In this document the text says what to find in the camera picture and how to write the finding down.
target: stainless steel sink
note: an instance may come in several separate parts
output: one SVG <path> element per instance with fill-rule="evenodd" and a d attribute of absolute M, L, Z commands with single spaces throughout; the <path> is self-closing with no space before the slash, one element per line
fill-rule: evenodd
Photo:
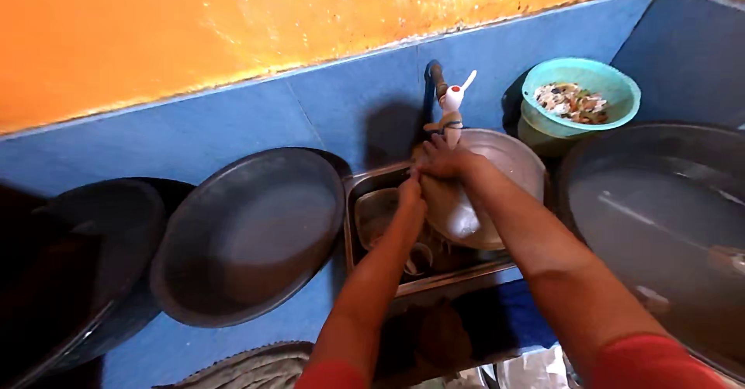
<path fill-rule="evenodd" d="M 367 253 L 359 240 L 355 225 L 355 202 L 367 193 L 399 186 L 408 178 L 406 172 L 409 166 L 411 164 L 408 162 L 396 163 L 345 179 L 347 216 L 344 221 L 344 239 L 347 273 L 351 273 Z M 426 242 L 433 250 L 437 269 L 417 277 L 405 273 L 398 285 L 396 297 L 516 268 L 506 251 L 479 251 L 449 243 L 442 237 L 440 239 L 444 244 L 437 247 L 432 247 L 432 240 Z"/>

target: water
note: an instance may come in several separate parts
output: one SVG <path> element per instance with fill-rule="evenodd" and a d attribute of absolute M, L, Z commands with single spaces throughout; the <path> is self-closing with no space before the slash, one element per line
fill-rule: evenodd
<path fill-rule="evenodd" d="M 717 362 L 741 367 L 745 274 L 714 262 L 711 248 L 745 250 L 745 204 L 715 186 L 731 178 L 710 171 L 609 168 L 576 181 L 570 206 L 588 245 L 621 281 L 669 301 L 669 310 L 657 314 L 668 331 Z"/>

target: cloth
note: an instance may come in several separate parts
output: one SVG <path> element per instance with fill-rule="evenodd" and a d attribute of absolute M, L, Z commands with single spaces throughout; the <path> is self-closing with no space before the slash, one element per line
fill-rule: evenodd
<path fill-rule="evenodd" d="M 719 389 L 726 385 L 680 344 L 660 335 L 634 335 L 605 346 L 590 387 L 628 389 Z"/>
<path fill-rule="evenodd" d="M 279 342 L 238 353 L 177 384 L 154 389 L 285 389 L 303 373 L 313 344 Z"/>
<path fill-rule="evenodd" d="M 363 389 L 362 374 L 341 360 L 309 367 L 296 389 Z M 707 366 L 695 360 L 670 338 L 634 335 L 601 351 L 591 376 L 592 389 L 726 389 Z"/>

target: forearm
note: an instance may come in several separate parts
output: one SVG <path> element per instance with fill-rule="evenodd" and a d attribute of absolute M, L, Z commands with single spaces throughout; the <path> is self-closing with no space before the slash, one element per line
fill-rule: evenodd
<path fill-rule="evenodd" d="M 396 295 L 409 251 L 422 229 L 424 214 L 416 207 L 401 207 L 376 247 L 355 267 L 334 305 L 335 311 L 361 323 L 380 326 Z"/>
<path fill-rule="evenodd" d="M 424 223 L 424 208 L 400 207 L 376 247 L 355 267 L 323 324 L 311 362 L 342 359 L 372 378 L 380 327 L 410 249 Z"/>
<path fill-rule="evenodd" d="M 461 181 L 478 196 L 535 304 L 575 367 L 587 375 L 600 348 L 637 332 L 665 334 L 606 265 L 543 204 L 475 158 Z"/>
<path fill-rule="evenodd" d="M 461 181 L 481 200 L 526 278 L 582 268 L 595 258 L 542 202 L 484 157 L 466 162 Z"/>

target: red sleeve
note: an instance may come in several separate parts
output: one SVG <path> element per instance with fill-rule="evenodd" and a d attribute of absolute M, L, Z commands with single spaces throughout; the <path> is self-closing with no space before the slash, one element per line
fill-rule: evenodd
<path fill-rule="evenodd" d="M 634 335 L 605 346 L 590 383 L 592 389 L 726 389 L 711 369 L 660 335 Z"/>
<path fill-rule="evenodd" d="M 322 361 L 310 365 L 295 384 L 295 389 L 365 389 L 362 373 L 343 360 Z"/>

